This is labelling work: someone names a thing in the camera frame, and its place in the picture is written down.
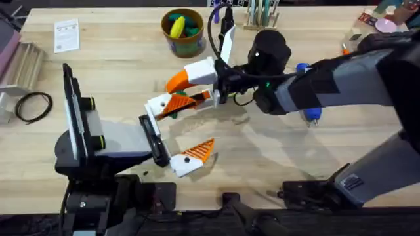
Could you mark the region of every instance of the gray panel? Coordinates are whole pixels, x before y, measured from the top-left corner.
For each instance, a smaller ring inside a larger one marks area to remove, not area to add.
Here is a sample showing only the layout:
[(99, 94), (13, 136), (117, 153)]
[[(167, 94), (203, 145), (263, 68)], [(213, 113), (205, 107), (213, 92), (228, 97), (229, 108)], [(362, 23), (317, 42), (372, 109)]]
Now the gray panel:
[(335, 187), (356, 205), (420, 182), (420, 155), (398, 134), (344, 169)]
[(377, 63), (390, 52), (391, 50), (371, 52), (341, 64), (333, 74), (339, 94), (317, 94), (322, 106), (349, 104), (391, 106), (388, 92), (376, 70)]
[(276, 97), (279, 101), (279, 104), (282, 105), (284, 111), (287, 112), (297, 111), (296, 105), (289, 93), (289, 86), (292, 82), (294, 82), (295, 79), (296, 77), (288, 79), (276, 90)]
[(97, 111), (87, 112), (87, 122), (92, 136), (104, 135), (106, 149), (96, 155), (109, 157), (140, 157), (152, 152), (143, 127), (100, 120)]

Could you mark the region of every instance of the black bracket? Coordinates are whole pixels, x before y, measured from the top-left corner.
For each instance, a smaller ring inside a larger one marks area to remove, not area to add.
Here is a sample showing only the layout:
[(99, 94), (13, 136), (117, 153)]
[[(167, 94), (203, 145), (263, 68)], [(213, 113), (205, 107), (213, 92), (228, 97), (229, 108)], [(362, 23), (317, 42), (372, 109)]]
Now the black bracket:
[(120, 224), (130, 210), (167, 212), (175, 209), (175, 183), (142, 183), (135, 174), (120, 175), (106, 180), (69, 183), (63, 232), (106, 230)]
[(150, 122), (148, 115), (142, 115), (138, 118), (142, 125), (144, 132), (146, 133), (147, 141), (152, 150), (153, 160), (160, 167), (166, 167), (169, 164), (169, 156), (166, 152), (163, 141), (159, 138)]
[(334, 212), (356, 209), (334, 186), (335, 177), (349, 164), (340, 168), (328, 180), (286, 181), (277, 192), (287, 208), (314, 212)]

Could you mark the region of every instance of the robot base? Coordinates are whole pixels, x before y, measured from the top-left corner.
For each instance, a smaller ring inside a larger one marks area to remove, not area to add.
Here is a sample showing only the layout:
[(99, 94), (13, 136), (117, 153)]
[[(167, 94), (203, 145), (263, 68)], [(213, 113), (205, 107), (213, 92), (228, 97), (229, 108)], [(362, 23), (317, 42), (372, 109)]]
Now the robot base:
[(284, 200), (288, 209), (334, 212), (357, 209), (334, 187), (335, 177), (349, 164), (340, 168), (328, 180), (286, 181), (277, 196)]
[(171, 211), (175, 208), (176, 188), (174, 183), (141, 183), (135, 174), (107, 180), (70, 180), (62, 230), (65, 236), (75, 231), (105, 235), (108, 228), (120, 224), (132, 210)]

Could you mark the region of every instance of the orange marker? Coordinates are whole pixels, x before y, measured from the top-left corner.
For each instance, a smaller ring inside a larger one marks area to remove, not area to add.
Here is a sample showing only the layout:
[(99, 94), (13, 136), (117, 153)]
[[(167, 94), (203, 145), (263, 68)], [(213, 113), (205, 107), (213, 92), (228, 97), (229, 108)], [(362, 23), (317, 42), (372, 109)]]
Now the orange marker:
[(350, 52), (347, 50), (346, 45), (343, 43), (343, 55), (350, 54)]

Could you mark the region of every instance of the gray robot arm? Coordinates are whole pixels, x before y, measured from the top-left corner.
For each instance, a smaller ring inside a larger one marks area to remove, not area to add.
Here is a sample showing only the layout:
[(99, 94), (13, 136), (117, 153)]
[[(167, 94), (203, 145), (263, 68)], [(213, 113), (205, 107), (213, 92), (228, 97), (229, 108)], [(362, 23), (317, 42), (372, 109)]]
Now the gray robot arm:
[(293, 182), (285, 182), (281, 198), (299, 205), (306, 201), (296, 196), (304, 194), (304, 199), (315, 200), (316, 207), (357, 208), (379, 195), (420, 182), (420, 129), (413, 122), (419, 110), (414, 102), (418, 101), (419, 72), (420, 47), (413, 44), (409, 49), (376, 50), (345, 61), (324, 60), (279, 85), (260, 86), (254, 99), (263, 112), (272, 115), (306, 108), (379, 104), (394, 106), (403, 126), (398, 134), (316, 188), (311, 186), (301, 193), (290, 187)]

